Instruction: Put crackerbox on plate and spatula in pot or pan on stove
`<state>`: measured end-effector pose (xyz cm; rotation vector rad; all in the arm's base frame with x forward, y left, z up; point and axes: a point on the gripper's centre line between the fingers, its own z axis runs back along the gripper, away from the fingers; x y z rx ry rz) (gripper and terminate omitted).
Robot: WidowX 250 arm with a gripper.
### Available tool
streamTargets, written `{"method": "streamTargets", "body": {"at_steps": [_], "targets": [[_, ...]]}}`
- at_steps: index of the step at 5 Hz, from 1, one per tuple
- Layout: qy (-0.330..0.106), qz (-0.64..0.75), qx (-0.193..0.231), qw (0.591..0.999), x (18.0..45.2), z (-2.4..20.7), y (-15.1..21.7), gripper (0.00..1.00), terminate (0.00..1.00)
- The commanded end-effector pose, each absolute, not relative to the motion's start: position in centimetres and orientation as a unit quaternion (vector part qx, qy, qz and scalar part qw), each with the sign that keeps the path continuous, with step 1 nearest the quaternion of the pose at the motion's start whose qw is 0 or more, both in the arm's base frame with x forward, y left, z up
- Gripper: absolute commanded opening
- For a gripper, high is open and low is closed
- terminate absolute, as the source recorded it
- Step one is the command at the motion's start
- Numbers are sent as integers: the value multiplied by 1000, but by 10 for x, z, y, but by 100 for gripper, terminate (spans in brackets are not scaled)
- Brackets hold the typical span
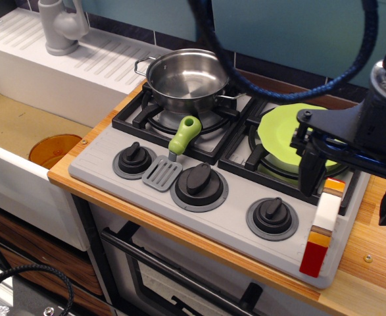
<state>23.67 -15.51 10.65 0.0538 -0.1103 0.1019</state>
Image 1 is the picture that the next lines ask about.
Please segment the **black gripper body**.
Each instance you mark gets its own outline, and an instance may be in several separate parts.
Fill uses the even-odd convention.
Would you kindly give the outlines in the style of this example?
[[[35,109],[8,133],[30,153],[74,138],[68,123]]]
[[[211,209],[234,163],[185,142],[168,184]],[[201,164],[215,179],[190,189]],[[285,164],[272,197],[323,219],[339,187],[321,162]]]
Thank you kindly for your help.
[[[386,179],[386,109],[303,109],[291,147]]]

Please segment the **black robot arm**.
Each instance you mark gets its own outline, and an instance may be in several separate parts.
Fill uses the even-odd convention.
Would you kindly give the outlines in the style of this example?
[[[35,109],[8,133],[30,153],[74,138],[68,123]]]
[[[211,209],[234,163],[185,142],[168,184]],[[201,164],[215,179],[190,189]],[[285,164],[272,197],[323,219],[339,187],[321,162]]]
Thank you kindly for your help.
[[[291,141],[301,156],[299,190],[310,195],[335,161],[386,179],[386,55],[370,73],[370,89],[360,104],[344,110],[301,110]],[[379,225],[386,226],[386,192]]]

